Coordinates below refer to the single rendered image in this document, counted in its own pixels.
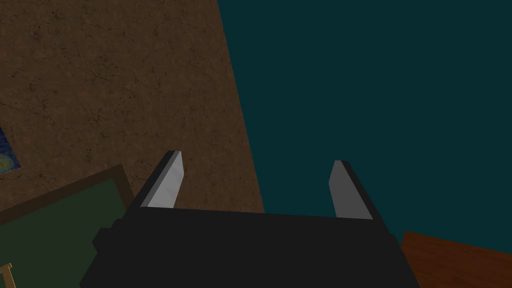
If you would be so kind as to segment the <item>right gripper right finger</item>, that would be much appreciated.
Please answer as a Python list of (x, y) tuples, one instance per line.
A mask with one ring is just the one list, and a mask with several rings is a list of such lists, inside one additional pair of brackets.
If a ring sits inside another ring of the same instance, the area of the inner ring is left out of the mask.
[(372, 216), (344, 164), (336, 160), (328, 181), (336, 217), (371, 220)]

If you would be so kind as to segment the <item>dark green door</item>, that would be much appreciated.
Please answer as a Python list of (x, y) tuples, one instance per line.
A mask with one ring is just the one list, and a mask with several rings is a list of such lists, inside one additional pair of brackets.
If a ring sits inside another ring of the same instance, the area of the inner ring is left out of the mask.
[(100, 228), (125, 206), (110, 179), (0, 225), (0, 267), (11, 264), (16, 288), (80, 288)]

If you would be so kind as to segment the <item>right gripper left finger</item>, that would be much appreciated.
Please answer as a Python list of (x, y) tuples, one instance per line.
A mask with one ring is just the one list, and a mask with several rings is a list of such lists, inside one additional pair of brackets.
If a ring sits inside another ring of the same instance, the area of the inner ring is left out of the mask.
[(167, 151), (139, 193), (140, 207), (173, 208), (184, 179), (182, 153)]

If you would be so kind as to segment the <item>blue swirl picture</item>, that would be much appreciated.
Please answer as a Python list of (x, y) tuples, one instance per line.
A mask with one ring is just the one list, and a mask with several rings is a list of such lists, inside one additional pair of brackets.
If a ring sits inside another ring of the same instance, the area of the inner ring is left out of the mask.
[(0, 175), (21, 168), (14, 150), (0, 127)]

